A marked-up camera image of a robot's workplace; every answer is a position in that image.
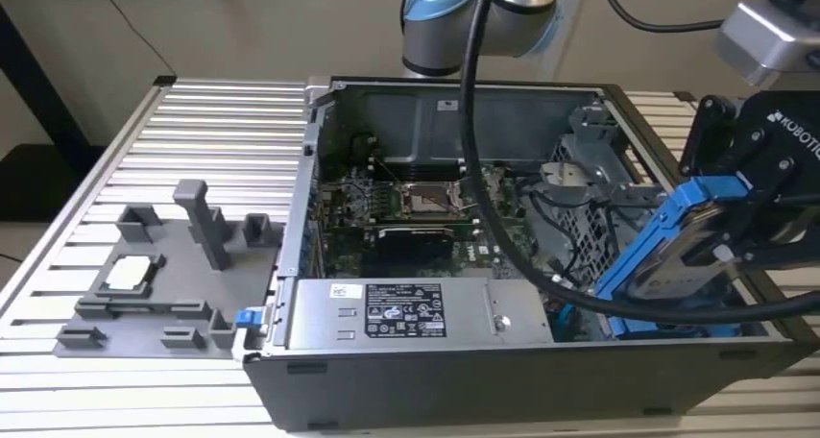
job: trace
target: white component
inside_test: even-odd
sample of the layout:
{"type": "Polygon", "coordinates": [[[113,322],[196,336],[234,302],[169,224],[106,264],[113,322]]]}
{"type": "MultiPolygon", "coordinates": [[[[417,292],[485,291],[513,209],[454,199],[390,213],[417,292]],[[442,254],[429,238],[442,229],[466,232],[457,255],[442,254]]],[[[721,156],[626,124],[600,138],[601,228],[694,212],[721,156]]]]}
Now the white component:
{"type": "Polygon", "coordinates": [[[105,284],[109,289],[130,291],[145,279],[150,259],[146,255],[128,255],[118,258],[114,267],[105,277],[105,284]]]}
{"type": "Polygon", "coordinates": [[[440,100],[436,103],[437,111],[457,111],[458,110],[458,101],[457,100],[440,100]]]}
{"type": "Polygon", "coordinates": [[[361,299],[364,286],[361,284],[330,284],[330,299],[361,299]]]}
{"type": "Polygon", "coordinates": [[[714,258],[721,262],[732,262],[736,257],[732,249],[725,244],[718,245],[713,250],[714,258]]]}

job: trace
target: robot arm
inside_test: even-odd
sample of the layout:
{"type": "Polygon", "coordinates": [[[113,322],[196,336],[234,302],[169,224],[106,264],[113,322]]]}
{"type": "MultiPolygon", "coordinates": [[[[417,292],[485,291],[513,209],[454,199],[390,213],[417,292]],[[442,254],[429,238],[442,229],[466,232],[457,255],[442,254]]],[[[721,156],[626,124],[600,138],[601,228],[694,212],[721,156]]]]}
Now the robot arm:
{"type": "MultiPolygon", "coordinates": [[[[461,68],[476,0],[406,0],[402,63],[417,77],[461,68]]],[[[481,54],[520,57],[548,43],[558,19],[556,0],[493,0],[481,54]]]]}

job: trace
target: gray plastic block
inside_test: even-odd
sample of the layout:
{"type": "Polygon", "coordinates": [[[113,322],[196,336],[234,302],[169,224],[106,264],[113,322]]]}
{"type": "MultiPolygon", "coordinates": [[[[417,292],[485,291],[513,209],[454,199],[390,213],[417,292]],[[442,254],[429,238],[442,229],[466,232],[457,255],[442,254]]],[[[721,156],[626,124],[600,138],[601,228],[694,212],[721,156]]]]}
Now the gray plastic block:
{"type": "Polygon", "coordinates": [[[264,214],[248,214],[242,221],[242,237],[249,248],[274,246],[277,235],[264,214]]]}
{"type": "Polygon", "coordinates": [[[114,314],[108,310],[109,301],[106,298],[81,298],[74,304],[74,311],[85,320],[110,320],[114,314]]]}
{"type": "Polygon", "coordinates": [[[213,311],[205,301],[176,301],[170,313],[180,320],[210,320],[213,311]]]}
{"type": "Polygon", "coordinates": [[[162,328],[160,339],[166,349],[204,349],[205,339],[196,328],[168,327],[162,328]]]}
{"type": "Polygon", "coordinates": [[[233,323],[225,322],[218,310],[213,312],[210,317],[208,333],[216,346],[222,350],[230,350],[233,346],[233,337],[236,336],[236,328],[233,327],[233,323]]]}
{"type": "Polygon", "coordinates": [[[273,245],[249,247],[244,224],[226,223],[230,239],[224,248],[234,258],[234,265],[218,272],[210,268],[193,244],[185,220],[166,220],[161,225],[146,226],[150,242],[129,243],[120,238],[66,325],[69,329],[94,326],[106,338],[96,350],[56,344],[53,353],[80,357],[229,359],[236,337],[233,318],[246,307],[264,305],[274,270],[282,228],[281,224],[268,224],[274,235],[273,245]],[[104,279],[120,256],[162,256],[165,259],[144,297],[106,294],[104,279]],[[161,341],[164,328],[174,327],[197,330],[201,348],[177,346],[169,349],[165,346],[161,341]]]}
{"type": "MultiPolygon", "coordinates": [[[[225,241],[230,240],[230,237],[233,236],[233,229],[225,221],[225,216],[221,213],[221,208],[210,207],[210,217],[213,219],[216,229],[218,230],[218,234],[221,235],[221,242],[224,243],[225,241]]],[[[196,244],[202,244],[202,238],[200,237],[198,232],[193,229],[193,227],[188,227],[188,231],[190,231],[190,237],[193,238],[193,242],[196,244]]]]}
{"type": "Polygon", "coordinates": [[[116,219],[116,228],[128,242],[149,243],[146,226],[161,225],[150,205],[129,205],[116,219]]]}
{"type": "Polygon", "coordinates": [[[182,180],[177,183],[173,199],[188,213],[193,237],[200,240],[202,252],[210,268],[224,270],[230,266],[230,257],[222,246],[222,226],[213,221],[208,203],[205,202],[208,186],[204,181],[182,180]]]}
{"type": "Polygon", "coordinates": [[[64,347],[76,350],[98,349],[102,347],[105,334],[96,326],[65,326],[56,334],[56,340],[64,347]]]}

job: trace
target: sticker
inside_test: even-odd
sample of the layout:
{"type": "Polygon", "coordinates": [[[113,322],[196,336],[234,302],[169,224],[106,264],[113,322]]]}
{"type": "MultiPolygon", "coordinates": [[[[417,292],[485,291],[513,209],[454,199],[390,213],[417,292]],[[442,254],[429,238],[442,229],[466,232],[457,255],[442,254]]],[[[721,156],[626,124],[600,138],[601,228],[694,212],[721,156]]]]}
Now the sticker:
{"type": "Polygon", "coordinates": [[[361,284],[330,284],[330,299],[361,299],[361,284]]]}
{"type": "Polygon", "coordinates": [[[457,100],[440,100],[436,104],[436,110],[438,111],[457,111],[458,110],[458,101],[457,100]]]}
{"type": "Polygon", "coordinates": [[[446,337],[440,284],[366,286],[368,337],[446,337]]]}

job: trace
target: slotted aluminum surface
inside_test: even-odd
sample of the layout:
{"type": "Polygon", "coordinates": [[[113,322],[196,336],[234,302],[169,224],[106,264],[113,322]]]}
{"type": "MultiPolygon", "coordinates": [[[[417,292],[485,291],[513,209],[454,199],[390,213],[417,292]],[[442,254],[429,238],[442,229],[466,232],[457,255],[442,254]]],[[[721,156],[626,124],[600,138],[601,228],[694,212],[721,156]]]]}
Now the slotted aluminum surface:
{"type": "MultiPolygon", "coordinates": [[[[678,156],[694,109],[672,94],[630,94],[678,156]]],[[[118,238],[125,203],[160,216],[180,178],[205,179],[226,217],[266,212],[284,220],[302,131],[302,85],[178,81],[156,89],[125,125],[78,204],[57,219],[0,293],[0,432],[6,436],[153,438],[284,436],[233,361],[66,359],[49,351],[118,238]]],[[[788,295],[817,289],[813,270],[772,274],[788,295]]],[[[820,316],[808,316],[820,329],[820,316]]],[[[782,376],[745,380],[681,419],[378,430],[372,436],[820,436],[820,357],[782,376]]]]}

